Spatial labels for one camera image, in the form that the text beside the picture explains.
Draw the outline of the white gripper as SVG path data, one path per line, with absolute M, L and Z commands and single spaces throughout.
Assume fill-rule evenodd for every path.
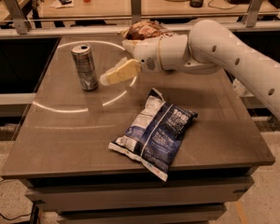
M 178 71 L 193 75 L 210 75 L 219 70 L 190 46 L 187 35 L 124 40 L 122 45 L 134 59 L 124 57 L 100 75 L 99 81 L 104 86 L 134 78 L 141 69 L 144 73 Z

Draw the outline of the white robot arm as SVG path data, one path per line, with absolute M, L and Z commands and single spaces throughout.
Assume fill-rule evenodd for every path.
M 186 35 L 138 22 L 124 32 L 122 46 L 131 55 L 100 76 L 104 86 L 138 73 L 179 71 L 212 74 L 223 68 L 236 77 L 280 121 L 280 63 L 250 48 L 222 24 L 202 20 Z

